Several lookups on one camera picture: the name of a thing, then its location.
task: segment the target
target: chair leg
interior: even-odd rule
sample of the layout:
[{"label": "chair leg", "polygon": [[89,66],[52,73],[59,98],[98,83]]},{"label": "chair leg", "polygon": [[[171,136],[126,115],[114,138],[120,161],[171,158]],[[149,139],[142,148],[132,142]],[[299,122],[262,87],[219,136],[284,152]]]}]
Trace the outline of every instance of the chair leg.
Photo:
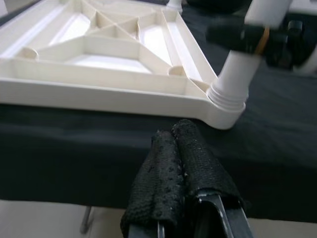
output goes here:
[{"label": "chair leg", "polygon": [[80,233],[81,234],[86,234],[88,229],[89,229],[89,224],[88,224],[88,221],[89,221],[89,215],[90,215],[90,212],[91,212],[91,208],[92,207],[86,207],[86,211],[85,211],[85,214],[84,214],[84,217],[83,217],[83,221],[81,223],[81,226],[80,226]]}]

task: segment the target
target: black tablecloth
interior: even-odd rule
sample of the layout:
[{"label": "black tablecloth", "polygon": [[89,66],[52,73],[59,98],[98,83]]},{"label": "black tablecloth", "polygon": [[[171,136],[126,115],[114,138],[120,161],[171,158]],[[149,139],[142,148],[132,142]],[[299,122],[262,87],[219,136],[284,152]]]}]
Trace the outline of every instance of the black tablecloth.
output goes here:
[{"label": "black tablecloth", "polygon": [[[227,52],[205,42],[211,16],[187,6],[183,18],[219,72]],[[249,217],[317,222],[316,108],[314,78],[263,65],[231,130],[196,121]],[[151,136],[178,120],[0,105],[0,198],[125,208]]]}]

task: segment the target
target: white plastic pipe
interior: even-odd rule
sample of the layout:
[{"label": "white plastic pipe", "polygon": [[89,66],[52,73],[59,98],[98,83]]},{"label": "white plastic pipe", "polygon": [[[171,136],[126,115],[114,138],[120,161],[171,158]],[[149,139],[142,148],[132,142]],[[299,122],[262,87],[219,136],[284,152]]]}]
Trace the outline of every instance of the white plastic pipe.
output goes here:
[{"label": "white plastic pipe", "polygon": [[[277,28],[292,0],[253,0],[245,22]],[[211,84],[208,96],[223,114],[219,117],[236,117],[245,109],[249,85],[259,65],[261,57],[231,51],[219,78]]]},{"label": "white plastic pipe", "polygon": [[8,13],[4,0],[0,0],[0,16],[6,15]]},{"label": "white plastic pipe", "polygon": [[167,8],[171,8],[173,10],[182,13],[182,0],[169,0],[168,4],[166,5]]}]

